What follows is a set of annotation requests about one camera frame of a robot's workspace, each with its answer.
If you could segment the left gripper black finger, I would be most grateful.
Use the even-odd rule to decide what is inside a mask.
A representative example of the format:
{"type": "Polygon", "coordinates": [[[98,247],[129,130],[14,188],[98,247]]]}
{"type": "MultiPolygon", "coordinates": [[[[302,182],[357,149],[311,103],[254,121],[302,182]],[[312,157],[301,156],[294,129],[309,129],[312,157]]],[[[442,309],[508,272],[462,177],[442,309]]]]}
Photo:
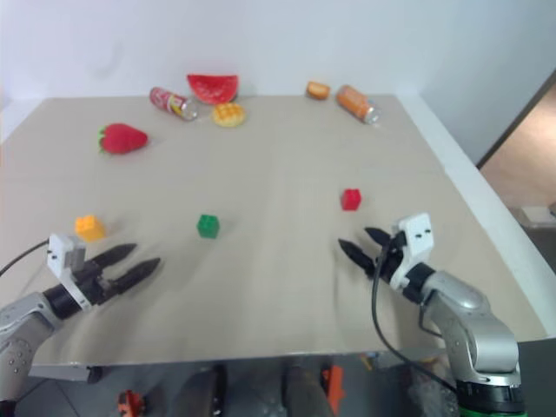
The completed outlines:
{"type": "Polygon", "coordinates": [[[113,266],[125,259],[135,248],[136,243],[124,243],[116,245],[89,260],[90,276],[97,278],[103,274],[103,270],[113,266]]]}
{"type": "Polygon", "coordinates": [[[120,278],[113,280],[113,288],[117,293],[124,293],[133,288],[136,284],[151,276],[156,271],[160,261],[160,258],[153,258],[136,264],[120,278]]]}

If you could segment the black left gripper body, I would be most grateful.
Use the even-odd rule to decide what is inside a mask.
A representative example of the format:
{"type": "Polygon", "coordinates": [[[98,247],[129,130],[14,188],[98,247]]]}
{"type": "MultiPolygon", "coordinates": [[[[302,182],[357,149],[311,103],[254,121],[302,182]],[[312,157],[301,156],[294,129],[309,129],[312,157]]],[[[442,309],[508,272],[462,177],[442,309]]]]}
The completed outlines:
{"type": "Polygon", "coordinates": [[[83,268],[74,273],[76,285],[93,306],[102,305],[125,290],[117,281],[103,278],[103,270],[113,266],[117,261],[88,260],[83,268]]]}

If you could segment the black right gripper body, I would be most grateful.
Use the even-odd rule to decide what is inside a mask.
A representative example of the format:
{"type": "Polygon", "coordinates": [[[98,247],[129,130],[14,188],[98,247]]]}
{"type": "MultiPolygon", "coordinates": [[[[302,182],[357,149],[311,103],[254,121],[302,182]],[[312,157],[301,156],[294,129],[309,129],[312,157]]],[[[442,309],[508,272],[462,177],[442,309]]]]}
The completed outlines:
{"type": "Polygon", "coordinates": [[[403,259],[403,248],[407,245],[407,238],[403,231],[391,237],[390,247],[382,248],[380,278],[383,281],[390,281],[392,279],[394,272],[398,269],[403,259]]]}

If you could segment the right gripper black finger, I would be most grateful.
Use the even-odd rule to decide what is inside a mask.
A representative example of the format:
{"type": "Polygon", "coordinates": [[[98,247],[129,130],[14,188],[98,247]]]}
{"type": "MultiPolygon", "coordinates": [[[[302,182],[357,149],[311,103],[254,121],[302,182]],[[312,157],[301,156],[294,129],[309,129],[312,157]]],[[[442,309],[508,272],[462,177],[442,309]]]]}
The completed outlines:
{"type": "Polygon", "coordinates": [[[391,235],[380,228],[364,228],[369,237],[378,244],[381,248],[389,248],[392,237],[391,235]]]}
{"type": "Polygon", "coordinates": [[[343,239],[339,239],[341,250],[344,254],[359,268],[361,268],[366,275],[373,275],[375,272],[374,260],[366,255],[364,251],[355,243],[343,239]]]}

